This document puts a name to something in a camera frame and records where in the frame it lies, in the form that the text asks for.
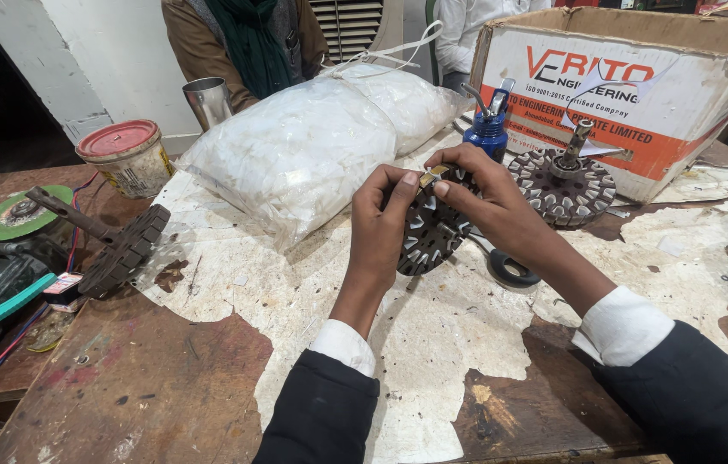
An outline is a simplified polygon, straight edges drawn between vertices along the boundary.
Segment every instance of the person's left hand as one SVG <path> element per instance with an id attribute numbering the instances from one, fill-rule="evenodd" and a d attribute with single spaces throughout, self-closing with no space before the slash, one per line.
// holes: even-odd
<path id="1" fill-rule="evenodd" d="M 390 186 L 390 201 L 381 211 Z M 381 164 L 352 196 L 350 262 L 329 318 L 353 327 L 364 339 L 381 298 L 395 283 L 404 219 L 418 190 L 419 173 Z"/>

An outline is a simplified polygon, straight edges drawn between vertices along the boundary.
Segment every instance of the worn table surface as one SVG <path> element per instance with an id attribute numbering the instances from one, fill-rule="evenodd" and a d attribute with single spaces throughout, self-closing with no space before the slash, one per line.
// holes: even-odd
<path id="1" fill-rule="evenodd" d="M 28 190 L 35 185 L 60 184 L 76 187 L 89 180 L 95 170 L 85 164 L 77 166 L 66 166 L 61 168 L 38 169 L 36 171 L 22 171 L 19 173 L 0 174 L 0 203 L 8 196 Z M 101 220 L 108 226 L 122 226 L 131 217 L 139 214 L 149 206 L 149 200 L 132 201 L 126 200 L 114 191 L 109 185 L 98 190 L 102 184 L 102 178 L 95 180 L 87 189 L 79 193 L 78 201 L 81 209 L 90 216 Z M 81 261 L 91 257 L 100 249 L 97 240 L 88 240 L 87 236 L 81 235 L 78 243 L 75 262 L 76 270 L 82 268 Z M 37 308 L 37 301 L 25 308 L 24 317 L 28 317 Z M 2 353 L 11 337 L 17 332 L 10 332 L 8 337 L 0 343 Z M 0 401 L 19 400 L 28 390 L 29 385 L 35 380 L 43 364 L 49 359 L 51 353 L 33 353 L 26 349 L 19 349 L 12 352 L 5 363 L 0 367 Z"/>
<path id="2" fill-rule="evenodd" d="M 728 148 L 715 143 L 703 158 L 728 164 Z M 58 182 L 72 186 L 91 173 L 57 169 Z M 39 176 L 57 169 L 2 178 L 0 198 L 46 183 Z M 148 203 L 107 189 L 90 213 L 111 226 Z M 666 206 L 623 206 L 629 218 L 605 215 L 588 230 L 618 239 L 622 224 Z M 728 316 L 720 326 L 728 336 Z M 459 461 L 589 461 L 655 451 L 576 359 L 572 333 L 534 317 L 523 333 L 532 360 L 524 381 L 467 373 L 453 423 L 465 452 Z M 132 288 L 90 301 L 50 362 L 14 353 L 17 372 L 1 370 L 0 393 L 28 393 L 0 436 L 0 463 L 249 462 L 261 437 L 254 388 L 271 353 L 269 340 L 237 314 L 190 323 Z M 78 364 L 84 354 L 89 359 Z M 595 437 L 608 446 L 588 447 Z"/>

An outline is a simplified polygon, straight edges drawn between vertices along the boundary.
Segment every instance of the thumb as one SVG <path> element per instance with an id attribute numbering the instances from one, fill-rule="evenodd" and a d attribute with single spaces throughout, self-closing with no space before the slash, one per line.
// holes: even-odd
<path id="1" fill-rule="evenodd" d="M 467 217 L 480 217 L 481 215 L 476 214 L 480 208 L 483 208 L 485 203 L 480 200 L 478 196 L 463 186 L 452 183 L 450 181 L 441 180 L 432 186 L 432 191 L 436 193 L 436 196 L 441 198 L 447 205 L 459 210 L 460 212 L 467 215 Z"/>
<path id="2" fill-rule="evenodd" d="M 393 187 L 393 193 L 390 194 L 390 201 L 387 202 L 387 206 L 384 208 L 385 216 L 392 217 L 403 224 L 404 217 L 407 216 L 407 210 L 410 208 L 413 200 L 415 200 L 416 193 L 418 192 L 419 173 L 409 171 Z"/>

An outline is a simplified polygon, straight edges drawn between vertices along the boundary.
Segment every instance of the white plastic bag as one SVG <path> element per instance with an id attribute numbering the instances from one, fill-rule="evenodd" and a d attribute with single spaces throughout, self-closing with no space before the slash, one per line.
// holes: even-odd
<path id="1" fill-rule="evenodd" d="M 415 74 L 378 64 L 341 64 L 325 69 L 321 76 L 348 81 L 387 114 L 395 126 L 399 155 L 412 153 L 474 105 Z"/>
<path id="2" fill-rule="evenodd" d="M 387 115 L 342 79 L 277 92 L 211 128 L 175 163 L 290 248 L 395 157 Z"/>

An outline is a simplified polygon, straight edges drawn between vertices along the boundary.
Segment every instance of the stainless steel cup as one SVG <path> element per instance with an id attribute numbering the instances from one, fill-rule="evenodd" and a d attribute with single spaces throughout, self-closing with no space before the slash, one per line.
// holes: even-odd
<path id="1" fill-rule="evenodd" d="M 222 78 L 204 78 L 188 82 L 184 95 L 204 132 L 232 116 L 229 90 Z"/>

